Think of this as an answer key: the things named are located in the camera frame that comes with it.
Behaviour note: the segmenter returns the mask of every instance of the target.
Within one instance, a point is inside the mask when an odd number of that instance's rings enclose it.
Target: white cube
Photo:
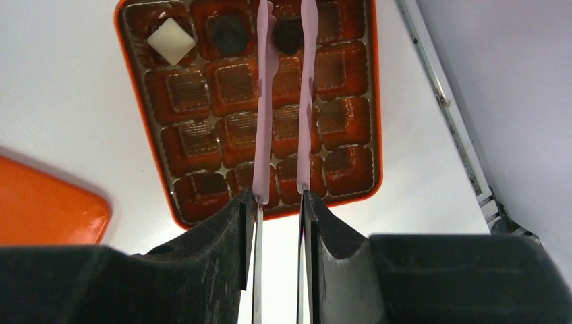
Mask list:
[[[196,44],[173,18],[165,20],[161,27],[147,38],[147,43],[171,65],[177,65]]]

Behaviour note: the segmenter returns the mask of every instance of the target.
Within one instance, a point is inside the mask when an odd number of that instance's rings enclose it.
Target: white wall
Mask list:
[[[417,1],[497,199],[572,283],[572,1]]]

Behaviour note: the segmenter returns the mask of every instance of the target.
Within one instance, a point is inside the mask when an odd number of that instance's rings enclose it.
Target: white tabletop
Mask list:
[[[183,230],[170,214],[119,48],[116,3],[2,3],[0,155],[101,195],[113,210],[103,243],[146,252]],[[395,2],[377,1],[377,17],[384,180],[372,198],[334,213],[366,236],[488,233]],[[266,323],[295,322],[297,222],[264,223]],[[247,323],[248,298],[241,305]]]

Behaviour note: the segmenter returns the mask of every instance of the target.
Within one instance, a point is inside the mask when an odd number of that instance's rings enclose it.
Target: textured compartment bottom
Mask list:
[[[278,19],[299,15],[299,1],[276,0]],[[363,1],[317,0],[320,23],[312,110],[310,184],[327,203],[369,195],[380,179],[378,108]],[[252,185],[258,102],[256,33],[229,57],[212,39],[221,20],[256,22],[256,0],[183,0],[128,5],[124,34],[141,80],[142,102],[177,217],[196,224]],[[145,46],[167,18],[193,37],[198,50],[169,67]],[[270,202],[265,217],[299,210],[296,186],[298,111],[303,49],[280,55],[273,82]]]

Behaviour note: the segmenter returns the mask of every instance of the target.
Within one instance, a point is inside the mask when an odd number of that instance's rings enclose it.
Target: black round object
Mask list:
[[[295,55],[304,45],[304,31],[300,17],[283,18],[276,22],[272,42],[285,55]]]
[[[211,43],[224,56],[238,56],[246,50],[248,32],[242,20],[235,15],[216,17],[209,34]]]

